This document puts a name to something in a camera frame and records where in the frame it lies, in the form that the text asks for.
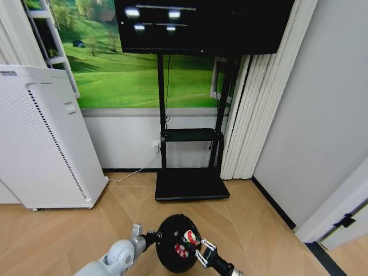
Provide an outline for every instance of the television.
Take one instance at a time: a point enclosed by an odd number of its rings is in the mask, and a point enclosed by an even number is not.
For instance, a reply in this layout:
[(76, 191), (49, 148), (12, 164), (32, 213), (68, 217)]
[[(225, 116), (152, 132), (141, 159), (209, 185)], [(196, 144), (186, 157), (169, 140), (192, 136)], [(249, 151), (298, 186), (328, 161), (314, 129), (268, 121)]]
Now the television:
[(276, 53), (294, 0), (114, 0), (123, 52)]

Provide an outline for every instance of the door frame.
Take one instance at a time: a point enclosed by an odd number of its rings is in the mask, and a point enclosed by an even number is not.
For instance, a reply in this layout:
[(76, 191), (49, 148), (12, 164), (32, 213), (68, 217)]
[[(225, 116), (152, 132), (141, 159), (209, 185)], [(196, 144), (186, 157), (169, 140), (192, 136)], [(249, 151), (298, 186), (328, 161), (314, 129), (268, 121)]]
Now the door frame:
[(368, 197), (368, 156), (327, 198), (325, 203), (295, 231), (304, 243), (318, 241)]

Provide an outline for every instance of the black tv stand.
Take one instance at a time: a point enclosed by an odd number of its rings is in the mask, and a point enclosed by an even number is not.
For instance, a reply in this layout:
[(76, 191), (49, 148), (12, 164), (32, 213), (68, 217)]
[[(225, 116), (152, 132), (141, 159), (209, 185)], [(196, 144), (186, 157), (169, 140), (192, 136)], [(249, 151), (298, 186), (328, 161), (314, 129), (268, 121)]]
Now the black tv stand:
[[(163, 55), (157, 54), (162, 169), (156, 181), (157, 201), (193, 201), (228, 198), (229, 191), (220, 178), (224, 150), (224, 135), (221, 133), (227, 96), (231, 82), (234, 59), (229, 57), (224, 77), (223, 90), (214, 129), (167, 129), (164, 97)], [(166, 143), (174, 141), (212, 141), (212, 150), (207, 168), (167, 168)]]

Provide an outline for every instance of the black baseboard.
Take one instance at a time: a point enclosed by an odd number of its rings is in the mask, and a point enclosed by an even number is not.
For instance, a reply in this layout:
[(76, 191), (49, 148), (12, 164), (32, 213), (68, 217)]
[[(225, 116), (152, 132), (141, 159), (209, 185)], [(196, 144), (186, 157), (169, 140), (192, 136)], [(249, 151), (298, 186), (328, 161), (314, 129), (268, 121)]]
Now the black baseboard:
[[(140, 168), (103, 168), (102, 171), (105, 173), (133, 173), (135, 171), (139, 171)], [(144, 168), (140, 172), (142, 173), (157, 173), (161, 168)]]
[(288, 225), (288, 227), (293, 230), (296, 226), (293, 220), (285, 213), (285, 211), (277, 204), (277, 202), (272, 198), (272, 196), (266, 191), (266, 189), (259, 183), (259, 181), (252, 176), (252, 181), (257, 186), (258, 190), (263, 194), (263, 196), (268, 200), (268, 202), (272, 205), (272, 207), (276, 210), (276, 212), (280, 215), (280, 217), (284, 220), (284, 222)]
[(335, 261), (327, 254), (318, 242), (305, 244), (313, 255), (318, 259), (321, 265), (333, 276), (347, 276), (347, 274), (335, 263)]

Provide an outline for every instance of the air purifier vent grille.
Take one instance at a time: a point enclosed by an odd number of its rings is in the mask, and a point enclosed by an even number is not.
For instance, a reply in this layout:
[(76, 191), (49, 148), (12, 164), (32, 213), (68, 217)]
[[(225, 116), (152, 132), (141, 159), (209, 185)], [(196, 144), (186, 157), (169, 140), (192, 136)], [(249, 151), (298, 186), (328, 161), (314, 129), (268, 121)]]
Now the air purifier vent grille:
[(68, 168), (68, 170), (69, 170), (69, 172), (70, 172), (71, 176), (73, 177), (73, 179), (74, 179), (74, 181), (75, 181), (75, 183), (76, 183), (76, 185), (77, 185), (77, 187), (78, 187), (79, 191), (82, 193), (83, 197), (86, 199), (86, 195), (85, 195), (85, 193), (83, 192), (83, 190), (82, 190), (82, 188), (81, 188), (81, 186), (80, 186), (80, 184), (79, 184), (79, 182), (78, 182), (78, 180), (77, 180), (77, 178), (76, 178), (76, 176), (75, 176), (75, 174), (74, 174), (73, 170), (71, 169), (71, 167), (70, 167), (70, 165), (69, 165), (69, 162), (68, 162), (68, 160), (67, 160), (67, 159), (66, 159), (66, 157), (65, 157), (64, 152), (62, 151), (62, 149), (61, 149), (61, 147), (60, 147), (60, 145), (59, 145), (59, 143), (58, 143), (57, 139), (55, 138), (55, 135), (53, 134), (53, 132), (52, 132), (52, 130), (51, 130), (51, 128), (50, 128), (50, 126), (49, 126), (49, 124), (47, 123), (47, 120), (46, 120), (45, 116), (43, 115), (43, 113), (42, 113), (42, 111), (41, 111), (41, 109), (40, 109), (40, 107), (39, 107), (39, 105), (38, 105), (38, 103), (37, 103), (37, 101), (36, 101), (36, 99), (35, 99), (34, 95), (32, 94), (32, 92), (31, 92), (30, 90), (28, 90), (28, 94), (29, 94), (29, 96), (30, 96), (31, 100), (33, 101), (33, 104), (34, 104), (34, 105), (35, 105), (35, 107), (37, 108), (37, 111), (38, 111), (38, 113), (39, 113), (39, 115), (40, 115), (40, 117), (41, 117), (41, 119), (42, 119), (42, 121), (43, 121), (44, 125), (46, 126), (46, 128), (47, 128), (47, 130), (48, 130), (49, 134), (51, 135), (51, 138), (52, 138), (53, 142), (55, 143), (56, 147), (58, 148), (57, 150), (59, 151), (59, 154), (60, 154), (60, 155), (61, 155), (61, 157), (63, 158), (64, 163), (66, 164), (66, 166), (67, 166), (67, 168)]

